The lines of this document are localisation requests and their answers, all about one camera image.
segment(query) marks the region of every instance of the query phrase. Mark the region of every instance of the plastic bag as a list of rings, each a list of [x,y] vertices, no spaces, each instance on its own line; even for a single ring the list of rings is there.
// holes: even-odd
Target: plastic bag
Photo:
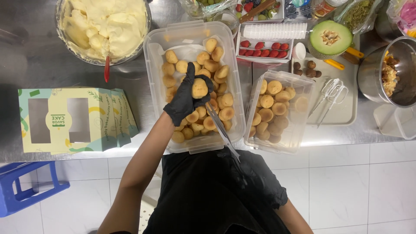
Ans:
[[[405,30],[416,30],[415,0],[391,0],[386,13],[391,23],[397,23]]]
[[[179,2],[186,13],[193,19],[202,19],[228,7],[237,5],[237,0],[222,0],[219,3],[209,6],[204,6],[196,0],[179,0]]]
[[[354,35],[363,34],[374,28],[377,11],[382,0],[353,0],[340,14],[335,14],[334,21],[349,28]]]

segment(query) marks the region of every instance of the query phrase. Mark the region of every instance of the savor cake logo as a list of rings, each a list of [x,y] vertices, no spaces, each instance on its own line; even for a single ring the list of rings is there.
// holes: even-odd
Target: savor cake logo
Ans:
[[[65,115],[51,115],[52,127],[65,127]]]

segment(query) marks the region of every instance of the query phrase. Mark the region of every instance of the stack of paper cups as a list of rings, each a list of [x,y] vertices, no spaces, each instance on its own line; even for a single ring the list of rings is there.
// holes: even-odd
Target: stack of paper cups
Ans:
[[[247,24],[243,37],[249,39],[304,39],[307,23]]]

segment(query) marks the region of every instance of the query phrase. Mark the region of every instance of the tiled floor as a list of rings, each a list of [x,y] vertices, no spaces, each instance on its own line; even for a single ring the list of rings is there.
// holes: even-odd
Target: tiled floor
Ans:
[[[315,234],[416,234],[416,141],[302,148],[261,154]],[[0,218],[1,234],[87,234],[107,214],[130,158],[57,162],[71,187]],[[48,169],[21,178],[49,182]],[[160,191],[154,177],[146,194]]]

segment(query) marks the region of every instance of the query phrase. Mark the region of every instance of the yellow handle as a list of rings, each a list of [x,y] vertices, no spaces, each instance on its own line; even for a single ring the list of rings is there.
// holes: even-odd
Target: yellow handle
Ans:
[[[352,55],[354,55],[354,56],[356,56],[358,58],[364,57],[364,54],[363,53],[359,52],[358,50],[356,50],[356,49],[354,49],[352,47],[348,47],[347,53],[352,54]]]
[[[335,68],[340,69],[341,71],[345,69],[344,65],[342,65],[341,63],[339,63],[339,62],[337,62],[335,60],[327,59],[327,60],[324,60],[324,62],[326,62],[327,64],[329,64],[329,65],[331,65],[331,66],[333,66]]]

